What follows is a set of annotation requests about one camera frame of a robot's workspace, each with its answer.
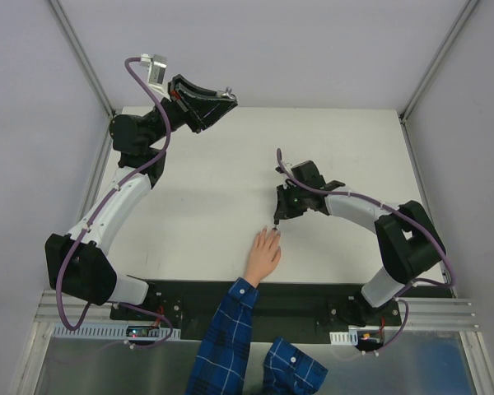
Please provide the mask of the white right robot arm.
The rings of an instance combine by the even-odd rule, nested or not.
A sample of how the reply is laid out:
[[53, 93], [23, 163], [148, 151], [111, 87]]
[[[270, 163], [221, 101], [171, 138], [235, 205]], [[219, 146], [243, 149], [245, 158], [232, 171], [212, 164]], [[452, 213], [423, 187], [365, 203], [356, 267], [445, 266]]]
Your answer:
[[423, 206], [409, 201], [397, 206], [353, 192], [345, 183], [327, 182], [316, 164], [308, 160], [287, 170], [278, 159], [276, 171], [285, 176], [276, 187], [273, 222], [295, 219], [307, 211], [350, 221], [377, 238], [382, 268], [342, 306], [338, 317], [349, 325], [364, 327], [376, 322], [391, 300], [422, 279], [446, 257], [445, 247]]

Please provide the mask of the blue plaid sleeve forearm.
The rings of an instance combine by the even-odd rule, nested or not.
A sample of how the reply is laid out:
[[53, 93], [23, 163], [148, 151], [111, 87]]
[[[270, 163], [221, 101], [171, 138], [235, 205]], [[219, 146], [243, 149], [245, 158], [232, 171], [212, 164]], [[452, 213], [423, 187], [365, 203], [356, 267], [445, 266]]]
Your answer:
[[222, 298], [198, 348], [187, 394], [241, 394], [258, 290], [238, 278]]

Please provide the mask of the person's left hand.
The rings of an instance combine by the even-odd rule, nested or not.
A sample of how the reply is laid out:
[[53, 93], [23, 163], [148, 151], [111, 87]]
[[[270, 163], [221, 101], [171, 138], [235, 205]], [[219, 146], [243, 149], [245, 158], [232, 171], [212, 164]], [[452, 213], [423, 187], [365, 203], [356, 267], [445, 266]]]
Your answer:
[[282, 256], [280, 238], [281, 233], [276, 228], [268, 230], [265, 227], [256, 234], [243, 275], [252, 287], [256, 288], [279, 264]]

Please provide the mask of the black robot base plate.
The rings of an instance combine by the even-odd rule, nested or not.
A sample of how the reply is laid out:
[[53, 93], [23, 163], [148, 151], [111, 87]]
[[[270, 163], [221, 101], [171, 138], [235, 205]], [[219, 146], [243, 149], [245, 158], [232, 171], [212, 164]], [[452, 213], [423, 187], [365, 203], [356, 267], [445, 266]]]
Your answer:
[[[183, 340], [201, 340], [230, 281], [153, 281], [156, 292], [140, 307], [162, 313]], [[254, 307], [253, 340], [328, 344], [331, 332], [346, 332], [356, 315], [360, 284], [262, 283]]]

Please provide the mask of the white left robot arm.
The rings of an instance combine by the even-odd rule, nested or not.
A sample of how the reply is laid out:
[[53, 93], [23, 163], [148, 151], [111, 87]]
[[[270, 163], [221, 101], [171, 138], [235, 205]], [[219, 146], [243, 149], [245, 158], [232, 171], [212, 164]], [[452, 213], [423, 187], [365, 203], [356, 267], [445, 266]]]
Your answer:
[[168, 84], [168, 96], [144, 115], [120, 114], [110, 124], [120, 159], [103, 196], [65, 235], [52, 234], [44, 246], [52, 289], [91, 304], [122, 302], [138, 319], [157, 311], [157, 300], [144, 281], [119, 274], [108, 260], [115, 236], [135, 206], [155, 187], [166, 156], [154, 144], [168, 130], [188, 126], [200, 133], [234, 109], [230, 90], [211, 91], [181, 75]]

